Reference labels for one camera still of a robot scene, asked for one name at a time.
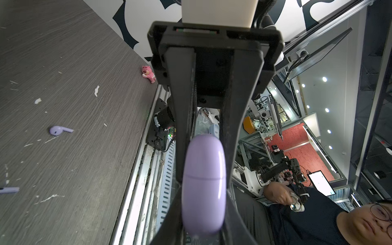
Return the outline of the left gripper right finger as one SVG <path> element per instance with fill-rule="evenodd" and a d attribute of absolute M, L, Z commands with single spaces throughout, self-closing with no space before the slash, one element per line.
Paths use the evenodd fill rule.
<path fill-rule="evenodd" d="M 226 191 L 226 208 L 222 226 L 222 245 L 256 245 L 257 242 L 250 234 L 239 215 L 230 193 Z"/>

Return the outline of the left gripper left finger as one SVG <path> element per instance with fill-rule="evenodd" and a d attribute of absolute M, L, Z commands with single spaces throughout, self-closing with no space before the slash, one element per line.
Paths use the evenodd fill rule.
<path fill-rule="evenodd" d="M 168 213 L 150 245 L 183 245 L 182 187 L 177 191 Z"/>

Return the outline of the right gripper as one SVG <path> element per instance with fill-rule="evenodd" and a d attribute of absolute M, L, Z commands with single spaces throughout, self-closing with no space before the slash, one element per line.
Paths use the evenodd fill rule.
<path fill-rule="evenodd" d="M 275 63 L 284 48 L 281 33 L 273 29 L 155 21 L 147 37 L 157 82 L 170 87 L 172 94 L 177 181 L 182 184 L 184 179 L 198 94 L 206 96 L 199 105 L 208 107 L 220 107 L 224 97 L 220 141 L 225 152 L 226 184 L 230 185 L 249 100 L 264 92 L 275 75 Z"/>

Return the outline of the purple earbud charging case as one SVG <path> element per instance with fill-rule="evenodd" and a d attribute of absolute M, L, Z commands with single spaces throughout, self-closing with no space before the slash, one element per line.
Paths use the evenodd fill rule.
<path fill-rule="evenodd" d="M 197 135 L 187 149 L 182 182 L 182 221 L 189 235 L 219 232 L 225 218 L 226 184 L 221 141 L 211 134 Z"/>

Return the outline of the purple earbud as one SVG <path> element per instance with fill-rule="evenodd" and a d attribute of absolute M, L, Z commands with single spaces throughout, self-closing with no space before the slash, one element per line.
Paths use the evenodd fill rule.
<path fill-rule="evenodd" d="M 0 194 L 14 194 L 14 193 L 18 193 L 20 190 L 19 187 L 1 187 L 0 188 Z"/>
<path fill-rule="evenodd" d="M 49 133 L 53 136 L 59 136 L 60 134 L 62 134 L 63 132 L 67 132 L 67 133 L 73 133 L 74 130 L 70 129 L 70 128 L 66 128 L 66 127 L 62 127 L 62 126 L 52 126 L 49 129 Z"/>

